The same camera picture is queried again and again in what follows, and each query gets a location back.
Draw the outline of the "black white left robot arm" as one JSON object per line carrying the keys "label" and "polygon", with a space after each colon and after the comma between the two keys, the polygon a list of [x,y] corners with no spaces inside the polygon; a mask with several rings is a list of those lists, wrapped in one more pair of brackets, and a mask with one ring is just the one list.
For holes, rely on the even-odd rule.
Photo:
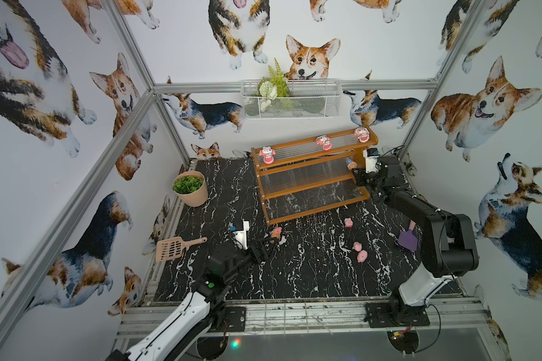
{"label": "black white left robot arm", "polygon": [[247,242],[241,249],[224,242],[214,249],[206,267],[181,304],[157,328],[129,350],[113,350],[108,360],[178,360],[191,344],[224,316],[230,284],[247,269],[270,259],[279,236]]}

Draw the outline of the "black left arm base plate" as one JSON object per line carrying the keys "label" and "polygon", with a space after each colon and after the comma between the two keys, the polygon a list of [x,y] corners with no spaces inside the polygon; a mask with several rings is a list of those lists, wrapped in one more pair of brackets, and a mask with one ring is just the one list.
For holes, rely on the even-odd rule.
{"label": "black left arm base plate", "polygon": [[242,306],[224,307],[215,314],[210,332],[244,332],[247,308]]}

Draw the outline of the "blue pink ice cream toy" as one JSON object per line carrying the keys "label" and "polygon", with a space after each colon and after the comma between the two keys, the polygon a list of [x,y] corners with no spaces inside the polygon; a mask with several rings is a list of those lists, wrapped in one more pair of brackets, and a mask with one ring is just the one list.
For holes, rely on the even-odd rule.
{"label": "blue pink ice cream toy", "polygon": [[353,161],[352,159],[346,160],[346,166],[349,170],[353,170],[358,167],[357,162]]}

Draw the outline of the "pink hooded bunny doll figure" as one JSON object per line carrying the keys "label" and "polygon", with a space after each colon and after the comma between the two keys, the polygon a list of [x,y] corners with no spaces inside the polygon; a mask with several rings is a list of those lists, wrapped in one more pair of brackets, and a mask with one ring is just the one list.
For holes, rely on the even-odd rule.
{"label": "pink hooded bunny doll figure", "polygon": [[263,162],[267,165],[273,164],[275,161],[276,151],[271,146],[262,147],[258,156],[263,159]]}

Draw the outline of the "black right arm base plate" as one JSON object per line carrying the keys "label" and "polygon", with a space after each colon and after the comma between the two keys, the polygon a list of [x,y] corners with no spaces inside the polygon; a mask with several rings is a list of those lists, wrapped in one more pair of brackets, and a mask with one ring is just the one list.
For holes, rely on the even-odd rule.
{"label": "black right arm base plate", "polygon": [[364,304],[365,317],[370,328],[393,328],[408,326],[429,326],[431,324],[425,307],[398,306],[389,302]]}

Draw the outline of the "pink ice cream cone toy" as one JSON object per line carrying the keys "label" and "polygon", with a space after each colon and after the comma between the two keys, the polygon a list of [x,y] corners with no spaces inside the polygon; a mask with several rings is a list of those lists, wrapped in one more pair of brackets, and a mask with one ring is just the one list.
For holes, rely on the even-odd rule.
{"label": "pink ice cream cone toy", "polygon": [[281,239],[281,234],[282,234],[282,228],[281,227],[276,227],[272,232],[271,232],[271,237],[274,238],[274,239]]}

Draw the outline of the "pink white bunny doll figure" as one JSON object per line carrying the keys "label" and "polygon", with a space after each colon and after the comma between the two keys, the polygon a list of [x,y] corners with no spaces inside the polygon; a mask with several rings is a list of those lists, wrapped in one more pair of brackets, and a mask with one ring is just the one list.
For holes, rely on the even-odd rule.
{"label": "pink white bunny doll figure", "polygon": [[354,131],[354,136],[360,143],[364,144],[370,140],[370,131],[366,127],[358,127]]}

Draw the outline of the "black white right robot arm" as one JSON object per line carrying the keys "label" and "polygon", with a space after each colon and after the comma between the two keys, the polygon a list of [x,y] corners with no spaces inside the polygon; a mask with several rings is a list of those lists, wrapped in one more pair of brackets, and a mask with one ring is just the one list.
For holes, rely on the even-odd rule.
{"label": "black white right robot arm", "polygon": [[479,266],[472,222],[465,214],[453,214],[433,206],[406,186],[399,159],[380,156],[371,168],[353,168],[355,183],[372,200],[402,213],[422,231],[421,263],[410,278],[392,292],[392,313],[418,311],[444,285]]}

